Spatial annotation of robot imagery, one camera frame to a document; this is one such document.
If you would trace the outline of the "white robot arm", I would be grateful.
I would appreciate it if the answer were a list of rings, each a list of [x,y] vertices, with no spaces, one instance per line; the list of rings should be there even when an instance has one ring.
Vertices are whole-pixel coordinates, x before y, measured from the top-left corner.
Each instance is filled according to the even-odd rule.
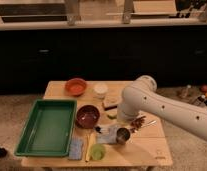
[[[130,123],[144,111],[207,141],[207,109],[163,97],[156,93],[156,89],[156,81],[148,75],[128,84],[121,93],[117,120]]]

